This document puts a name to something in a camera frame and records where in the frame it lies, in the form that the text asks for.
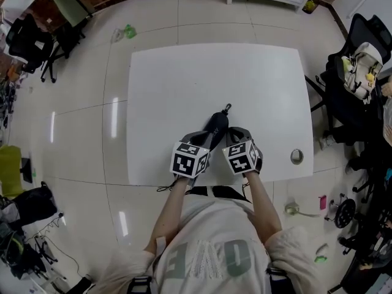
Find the backpack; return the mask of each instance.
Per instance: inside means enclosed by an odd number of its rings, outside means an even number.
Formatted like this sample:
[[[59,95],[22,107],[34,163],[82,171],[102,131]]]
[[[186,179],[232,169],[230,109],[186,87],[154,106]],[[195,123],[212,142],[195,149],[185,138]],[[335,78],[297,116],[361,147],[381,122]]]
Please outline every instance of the backpack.
[[[370,102],[370,93],[383,63],[379,51],[369,42],[362,43],[351,57],[342,57],[344,66],[344,88],[363,100]]]

